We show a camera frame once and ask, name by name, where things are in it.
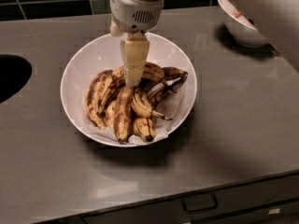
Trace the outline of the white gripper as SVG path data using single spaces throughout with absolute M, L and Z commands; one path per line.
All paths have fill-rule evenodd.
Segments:
M 110 0 L 113 21 L 110 34 L 118 37 L 132 33 L 121 41 L 121 57 L 125 83 L 134 87 L 142 78 L 150 50 L 146 35 L 158 22 L 164 0 Z

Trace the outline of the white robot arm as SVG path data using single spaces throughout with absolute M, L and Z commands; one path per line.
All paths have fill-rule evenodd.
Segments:
M 254 21 L 266 40 L 293 66 L 299 66 L 299 0 L 228 0 Z M 110 0 L 111 28 L 147 32 L 158 22 L 164 0 Z

